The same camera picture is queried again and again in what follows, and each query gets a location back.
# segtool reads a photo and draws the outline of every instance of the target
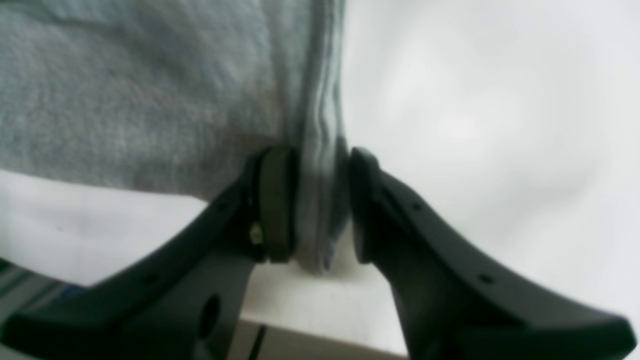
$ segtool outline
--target white background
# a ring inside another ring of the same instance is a hole
[[[348,140],[507,266],[640,329],[637,19],[633,1],[352,1]],[[0,256],[90,284],[203,206],[0,171]],[[405,352],[350,246],[323,279],[261,266],[243,317]]]

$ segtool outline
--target gray fabric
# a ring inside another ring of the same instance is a hole
[[[343,4],[0,3],[0,167],[209,200],[269,145],[300,150],[297,258],[325,271],[347,217]]]

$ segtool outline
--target black clamp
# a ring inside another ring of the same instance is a hole
[[[275,148],[174,239],[69,299],[14,314],[1,341],[42,359],[224,359],[249,275],[294,250],[296,157]],[[359,262],[390,283],[412,359],[622,359],[623,317],[547,291],[464,240],[414,191],[354,149],[349,166]]]

